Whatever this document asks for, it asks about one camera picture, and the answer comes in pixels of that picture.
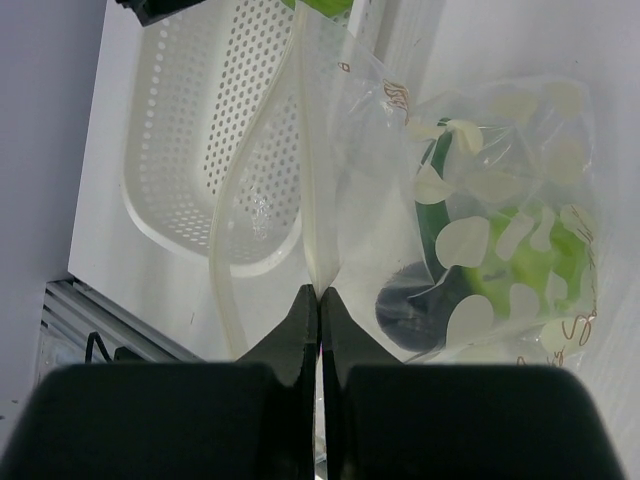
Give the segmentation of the green chili pepper toy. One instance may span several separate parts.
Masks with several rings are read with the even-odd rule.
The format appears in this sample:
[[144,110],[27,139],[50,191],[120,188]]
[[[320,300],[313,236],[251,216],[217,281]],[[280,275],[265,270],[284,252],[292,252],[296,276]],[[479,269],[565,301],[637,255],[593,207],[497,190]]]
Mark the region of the green chili pepper toy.
[[[421,159],[416,181],[430,173],[435,173],[438,179],[442,179],[445,162],[453,140],[454,133],[445,129],[436,140],[431,141]],[[445,268],[436,255],[436,239],[451,222],[446,202],[438,200],[435,203],[426,204],[416,199],[415,205],[426,261],[423,267],[425,270],[429,270],[433,280],[432,286],[421,288],[419,299],[426,303],[453,304],[469,295],[471,287],[465,278],[463,267],[456,265]]]

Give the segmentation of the clear dotted zip bag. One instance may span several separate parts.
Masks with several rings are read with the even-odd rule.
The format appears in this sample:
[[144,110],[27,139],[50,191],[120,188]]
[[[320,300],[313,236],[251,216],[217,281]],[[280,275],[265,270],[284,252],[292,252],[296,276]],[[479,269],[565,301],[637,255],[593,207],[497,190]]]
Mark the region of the clear dotted zip bag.
[[306,285],[406,363],[578,365],[598,316],[593,127],[585,85],[549,75],[413,104],[299,3],[212,221],[232,354]]

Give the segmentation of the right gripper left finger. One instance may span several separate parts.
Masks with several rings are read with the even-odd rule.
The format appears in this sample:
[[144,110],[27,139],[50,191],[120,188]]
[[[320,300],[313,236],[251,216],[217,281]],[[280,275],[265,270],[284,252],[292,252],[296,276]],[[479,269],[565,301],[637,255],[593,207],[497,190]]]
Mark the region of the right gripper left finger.
[[232,363],[112,362],[51,373],[1,460],[5,479],[311,479],[318,303]]

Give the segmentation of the light green apple toy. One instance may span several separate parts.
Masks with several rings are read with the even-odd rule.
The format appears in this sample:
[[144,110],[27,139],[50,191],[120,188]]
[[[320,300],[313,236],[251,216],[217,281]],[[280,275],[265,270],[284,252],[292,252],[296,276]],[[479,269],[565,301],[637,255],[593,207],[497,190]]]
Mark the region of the light green apple toy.
[[507,207],[488,223],[485,256],[464,274],[497,319],[570,316],[594,300],[594,236],[579,206]]

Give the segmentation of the green cabbage toy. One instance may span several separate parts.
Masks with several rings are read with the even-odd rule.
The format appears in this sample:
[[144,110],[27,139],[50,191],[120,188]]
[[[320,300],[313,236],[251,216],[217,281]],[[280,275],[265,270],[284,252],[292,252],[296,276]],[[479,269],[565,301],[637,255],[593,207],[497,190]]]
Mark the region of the green cabbage toy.
[[327,18],[334,18],[349,12],[353,0],[309,0],[309,1],[281,1],[286,13],[297,15],[298,10],[314,10]]

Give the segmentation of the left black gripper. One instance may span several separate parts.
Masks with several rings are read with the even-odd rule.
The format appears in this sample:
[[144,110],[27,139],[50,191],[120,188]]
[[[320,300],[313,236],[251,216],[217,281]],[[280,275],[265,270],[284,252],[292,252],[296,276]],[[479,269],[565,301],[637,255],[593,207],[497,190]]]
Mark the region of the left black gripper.
[[203,0],[116,0],[129,9],[142,27],[147,27],[203,3]]

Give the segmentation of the dark round fruit toy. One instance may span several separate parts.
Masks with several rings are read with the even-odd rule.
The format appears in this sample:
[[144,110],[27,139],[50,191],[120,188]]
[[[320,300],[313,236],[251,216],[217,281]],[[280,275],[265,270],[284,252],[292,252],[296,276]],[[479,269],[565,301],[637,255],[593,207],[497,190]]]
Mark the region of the dark round fruit toy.
[[449,318],[464,287],[457,267],[438,285],[429,285],[423,262],[410,264],[380,290],[375,315],[383,333],[397,346],[430,353],[445,345]]

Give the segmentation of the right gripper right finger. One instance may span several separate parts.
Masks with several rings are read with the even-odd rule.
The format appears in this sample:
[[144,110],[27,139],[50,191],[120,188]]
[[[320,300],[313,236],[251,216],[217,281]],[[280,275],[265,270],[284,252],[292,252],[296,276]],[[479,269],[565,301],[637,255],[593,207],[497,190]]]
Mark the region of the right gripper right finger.
[[620,479],[585,386],[547,366],[401,363],[319,303],[332,479]]

